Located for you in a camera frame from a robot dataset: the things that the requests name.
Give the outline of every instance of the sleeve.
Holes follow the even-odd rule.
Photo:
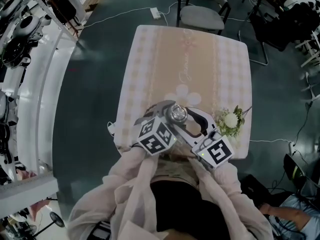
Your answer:
[[[146,152],[133,147],[111,168],[103,184],[86,193],[73,207],[67,233],[70,240],[87,240],[101,221],[108,221],[116,208],[115,190],[138,175]]]
[[[300,232],[305,234],[305,240],[320,240],[320,219],[311,217]]]
[[[269,221],[255,207],[254,202],[245,194],[241,194],[237,168],[226,162],[211,171],[214,180],[230,198],[241,222],[256,239],[273,239]]]

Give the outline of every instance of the gray chair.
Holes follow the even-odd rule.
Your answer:
[[[221,10],[216,12],[210,8],[202,6],[188,6],[190,0],[185,1],[185,6],[181,8],[181,0],[178,0],[178,9],[176,16],[176,26],[179,27],[180,21],[188,26],[197,27],[205,30],[219,30],[218,35],[221,34],[225,28],[227,18],[230,13],[230,5],[227,0],[214,0],[220,4]]]

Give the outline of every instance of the metal cup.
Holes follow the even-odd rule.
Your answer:
[[[183,124],[188,117],[188,112],[184,106],[173,104],[166,111],[166,118],[173,124]]]

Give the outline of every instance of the flower bouquet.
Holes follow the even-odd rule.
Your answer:
[[[245,124],[245,114],[239,106],[233,112],[223,109],[221,115],[217,116],[217,126],[221,134],[236,138],[240,133],[240,127]]]

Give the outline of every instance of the hand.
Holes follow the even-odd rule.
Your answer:
[[[270,210],[271,210],[271,205],[270,204],[267,204],[267,203],[263,203],[261,205],[261,207],[259,208],[259,211],[262,213],[262,214],[269,214],[270,213]]]

